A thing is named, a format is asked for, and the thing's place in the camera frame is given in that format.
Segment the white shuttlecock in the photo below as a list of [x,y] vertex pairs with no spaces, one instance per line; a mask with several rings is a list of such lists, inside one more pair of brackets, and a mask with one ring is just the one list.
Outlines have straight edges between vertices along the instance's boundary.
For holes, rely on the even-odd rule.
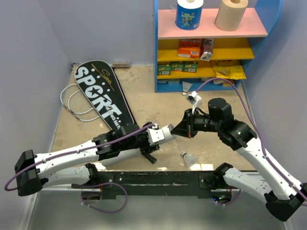
[[187,95],[187,93],[190,90],[191,86],[192,86],[192,83],[183,81],[182,82],[182,95],[184,95],[184,96]]

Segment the white shuttlecock tube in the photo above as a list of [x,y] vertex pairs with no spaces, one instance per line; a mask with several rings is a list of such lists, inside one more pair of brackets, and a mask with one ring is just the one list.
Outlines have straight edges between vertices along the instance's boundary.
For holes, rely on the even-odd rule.
[[156,163],[157,159],[153,157],[151,153],[158,151],[160,149],[160,145],[176,138],[171,134],[171,131],[174,129],[172,124],[162,128],[155,124],[146,130],[142,130],[138,134],[134,134],[126,139],[121,139],[124,135],[139,130],[139,128],[140,127],[137,124],[130,123],[122,126],[116,131],[111,130],[105,134],[95,137],[92,142],[94,142],[96,145],[108,143],[116,139],[120,140],[114,144],[98,147],[96,152],[99,156],[98,161],[102,163],[103,166],[107,167],[130,159],[134,156],[142,155],[152,164],[154,164]]

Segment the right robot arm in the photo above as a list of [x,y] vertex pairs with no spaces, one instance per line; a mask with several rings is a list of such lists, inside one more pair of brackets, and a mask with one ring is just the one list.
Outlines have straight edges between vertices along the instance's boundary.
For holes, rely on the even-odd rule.
[[260,137],[244,122],[232,114],[232,108],[223,98],[208,102],[209,112],[200,108],[201,98],[189,94],[192,104],[184,112],[182,121],[172,130],[177,136],[193,138],[199,131],[217,133],[219,139],[244,157],[262,176],[254,179],[224,163],[214,171],[214,184],[242,189],[263,202],[267,210],[278,220],[286,222],[305,202],[307,185],[294,178],[261,145]]

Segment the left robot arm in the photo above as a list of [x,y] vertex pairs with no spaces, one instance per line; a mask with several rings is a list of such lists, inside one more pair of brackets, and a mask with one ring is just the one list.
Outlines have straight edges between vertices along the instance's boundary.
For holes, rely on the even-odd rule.
[[149,122],[143,127],[129,124],[55,152],[34,154],[26,150],[14,167],[15,190],[18,196],[29,196],[60,184],[94,188],[99,184],[95,162],[108,167],[138,155],[150,155],[166,139],[167,133]]

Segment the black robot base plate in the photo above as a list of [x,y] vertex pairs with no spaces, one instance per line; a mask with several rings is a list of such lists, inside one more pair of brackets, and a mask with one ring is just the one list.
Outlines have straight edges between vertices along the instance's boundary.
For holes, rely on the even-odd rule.
[[233,187],[228,186],[213,171],[174,172],[98,172],[85,185],[73,189],[94,189],[97,199],[116,196],[195,196],[212,198],[219,203],[234,199]]

